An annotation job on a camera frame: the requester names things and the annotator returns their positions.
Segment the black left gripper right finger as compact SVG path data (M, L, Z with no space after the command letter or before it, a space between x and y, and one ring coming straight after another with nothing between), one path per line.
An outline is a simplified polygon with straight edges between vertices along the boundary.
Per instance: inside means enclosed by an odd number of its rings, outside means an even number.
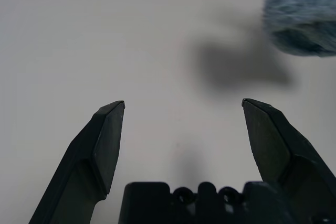
M280 187L299 223L335 223L335 176L312 144L270 104L241 105L262 180Z

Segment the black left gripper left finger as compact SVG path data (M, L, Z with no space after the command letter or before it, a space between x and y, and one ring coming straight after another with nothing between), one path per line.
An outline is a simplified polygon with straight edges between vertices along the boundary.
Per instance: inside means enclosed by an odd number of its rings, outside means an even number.
M124 101L101 107L71 141L30 223L90 223L110 193L119 157Z

